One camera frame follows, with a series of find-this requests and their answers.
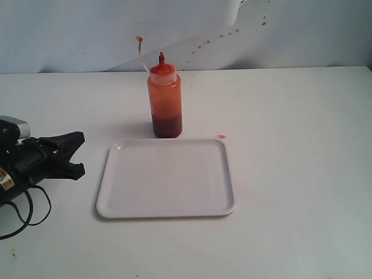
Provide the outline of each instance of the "plastic tray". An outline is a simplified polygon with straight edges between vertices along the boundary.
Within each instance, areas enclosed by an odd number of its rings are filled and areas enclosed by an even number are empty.
[[[235,209],[218,139],[137,139],[110,148],[97,204],[106,218],[223,216]]]

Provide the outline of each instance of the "sticker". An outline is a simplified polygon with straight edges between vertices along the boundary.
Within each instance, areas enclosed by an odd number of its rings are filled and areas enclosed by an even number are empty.
[[[11,176],[2,168],[0,168],[0,185],[5,191],[16,185]]]

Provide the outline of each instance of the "tabletop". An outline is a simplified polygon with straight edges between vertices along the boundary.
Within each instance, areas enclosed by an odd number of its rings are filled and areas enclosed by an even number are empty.
[[[0,242],[1,278],[371,278],[372,73],[366,67],[182,71],[182,138],[223,134],[236,210],[105,220],[109,147],[152,138],[146,73],[0,75],[0,114],[33,137],[83,131],[78,181],[45,180],[50,217]],[[48,210],[34,198],[33,221]],[[27,214],[25,197],[15,199]],[[18,228],[0,208],[0,234]]]

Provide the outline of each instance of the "orange liquid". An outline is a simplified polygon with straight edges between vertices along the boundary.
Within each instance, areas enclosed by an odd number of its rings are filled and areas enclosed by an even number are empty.
[[[177,138],[182,132],[181,78],[169,85],[148,79],[153,132],[158,138]]]

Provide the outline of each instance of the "black device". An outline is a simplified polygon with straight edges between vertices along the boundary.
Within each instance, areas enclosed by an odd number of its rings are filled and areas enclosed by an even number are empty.
[[[0,240],[12,237],[27,226],[43,222],[51,211],[50,199],[43,188],[36,185],[46,178],[78,180],[85,174],[84,165],[70,163],[75,151],[84,143],[82,132],[73,132],[58,137],[30,137],[30,126],[27,122],[9,116],[0,116],[0,208],[3,205],[13,206],[20,220],[21,228],[8,234],[0,235]],[[30,224],[33,213],[33,202],[29,188],[43,191],[49,202],[49,212],[45,218]],[[17,206],[12,200],[25,193],[30,211],[22,219]]]

